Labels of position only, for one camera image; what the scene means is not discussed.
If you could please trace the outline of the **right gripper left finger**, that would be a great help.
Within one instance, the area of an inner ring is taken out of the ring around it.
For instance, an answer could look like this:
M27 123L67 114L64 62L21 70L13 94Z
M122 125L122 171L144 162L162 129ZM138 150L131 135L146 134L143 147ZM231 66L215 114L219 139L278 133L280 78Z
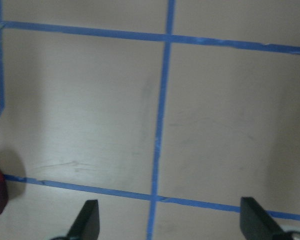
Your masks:
M52 240L97 240L100 235L99 202L87 200L72 226L65 235L55 236Z

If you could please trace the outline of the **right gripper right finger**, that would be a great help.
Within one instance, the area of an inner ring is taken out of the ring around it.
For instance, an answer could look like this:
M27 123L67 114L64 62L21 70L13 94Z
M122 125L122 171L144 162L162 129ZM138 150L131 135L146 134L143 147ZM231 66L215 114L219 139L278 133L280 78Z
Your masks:
M240 231L246 240L300 240L300 231L284 230L253 197L240 199Z

